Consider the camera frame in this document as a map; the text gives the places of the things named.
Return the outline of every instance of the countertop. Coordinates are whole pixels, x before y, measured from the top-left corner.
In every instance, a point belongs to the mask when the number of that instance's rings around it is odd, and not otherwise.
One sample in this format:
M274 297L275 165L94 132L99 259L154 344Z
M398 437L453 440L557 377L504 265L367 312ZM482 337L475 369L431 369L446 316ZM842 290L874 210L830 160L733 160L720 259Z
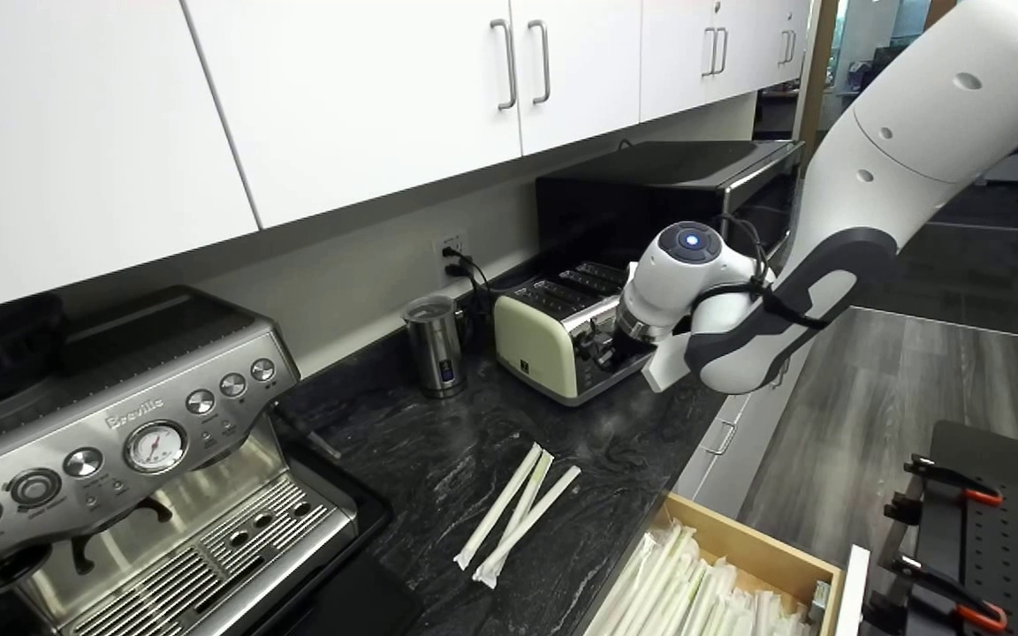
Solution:
M346 475L394 506L372 539L426 615L419 634L580 634L621 570L652 514L716 420L720 397L683 383L654 397L639 377L567 410L519 384L493 356L468 369L468 389L429 400L408 371L408 347L374 347L283 400ZM577 489L514 550L499 589L471 583L453 554L482 524L532 440L557 469L584 469Z

